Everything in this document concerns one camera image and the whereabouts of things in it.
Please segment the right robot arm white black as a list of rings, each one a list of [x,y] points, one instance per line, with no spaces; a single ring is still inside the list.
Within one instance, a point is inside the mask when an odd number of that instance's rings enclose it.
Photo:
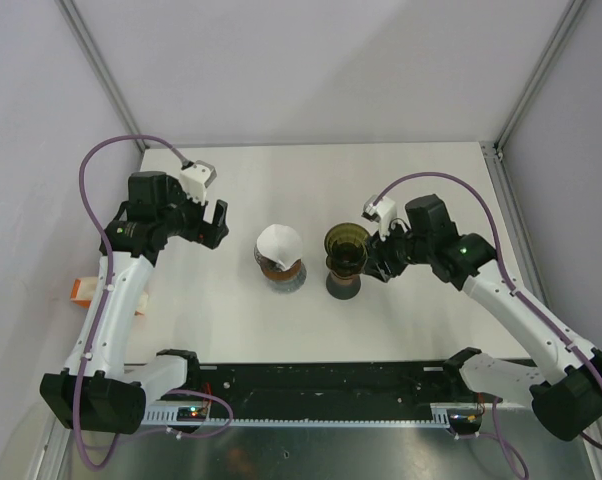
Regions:
[[[485,393],[529,407],[556,438],[571,441],[602,417],[602,349],[563,324],[503,269],[495,248],[476,233],[461,235],[436,195],[405,206],[370,198],[363,218],[378,225],[367,241],[366,274],[388,282],[409,265],[428,265],[487,310],[524,348],[533,366],[467,347],[444,364],[444,393],[454,401]]]

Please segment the olive green dripper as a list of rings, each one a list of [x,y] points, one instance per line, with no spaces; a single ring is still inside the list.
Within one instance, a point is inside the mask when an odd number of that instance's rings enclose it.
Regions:
[[[340,223],[325,235],[327,268],[345,278],[362,272],[367,261],[368,231],[355,223]]]

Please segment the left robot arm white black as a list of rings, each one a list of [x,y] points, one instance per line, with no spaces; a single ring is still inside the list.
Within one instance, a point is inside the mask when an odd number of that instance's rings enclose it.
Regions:
[[[128,339],[139,300],[160,252],[172,237],[215,249],[229,233],[219,200],[206,222],[205,197],[215,169],[197,162],[178,177],[146,171],[128,179],[128,198],[104,230],[99,275],[80,336],[40,394],[61,424],[114,434],[137,431],[148,405],[166,395],[188,400],[202,387],[199,361],[187,350],[164,349],[127,372]]]

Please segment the white paper coffee filter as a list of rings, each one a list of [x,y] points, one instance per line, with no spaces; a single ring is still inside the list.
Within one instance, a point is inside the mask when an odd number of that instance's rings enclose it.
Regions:
[[[257,251],[281,270],[289,270],[302,258],[303,243],[296,230],[287,225],[272,224],[256,240]]]

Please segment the red black coffee dripper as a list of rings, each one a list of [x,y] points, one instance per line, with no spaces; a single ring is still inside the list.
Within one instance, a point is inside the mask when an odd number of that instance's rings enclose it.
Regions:
[[[361,268],[338,269],[335,266],[329,266],[325,280],[328,293],[338,300],[354,298],[361,289],[361,273]]]

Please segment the clear glass dripper cone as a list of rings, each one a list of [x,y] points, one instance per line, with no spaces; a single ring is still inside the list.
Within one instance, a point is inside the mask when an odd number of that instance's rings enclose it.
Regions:
[[[266,271],[270,272],[281,271],[279,264],[276,261],[263,255],[257,246],[254,247],[254,258],[261,269],[265,269]]]

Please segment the clear glass carafe server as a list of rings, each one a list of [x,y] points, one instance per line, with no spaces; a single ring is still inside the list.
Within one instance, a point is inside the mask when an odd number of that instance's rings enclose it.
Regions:
[[[307,270],[303,262],[300,263],[297,273],[284,280],[269,280],[270,288],[277,293],[294,293],[305,283]]]

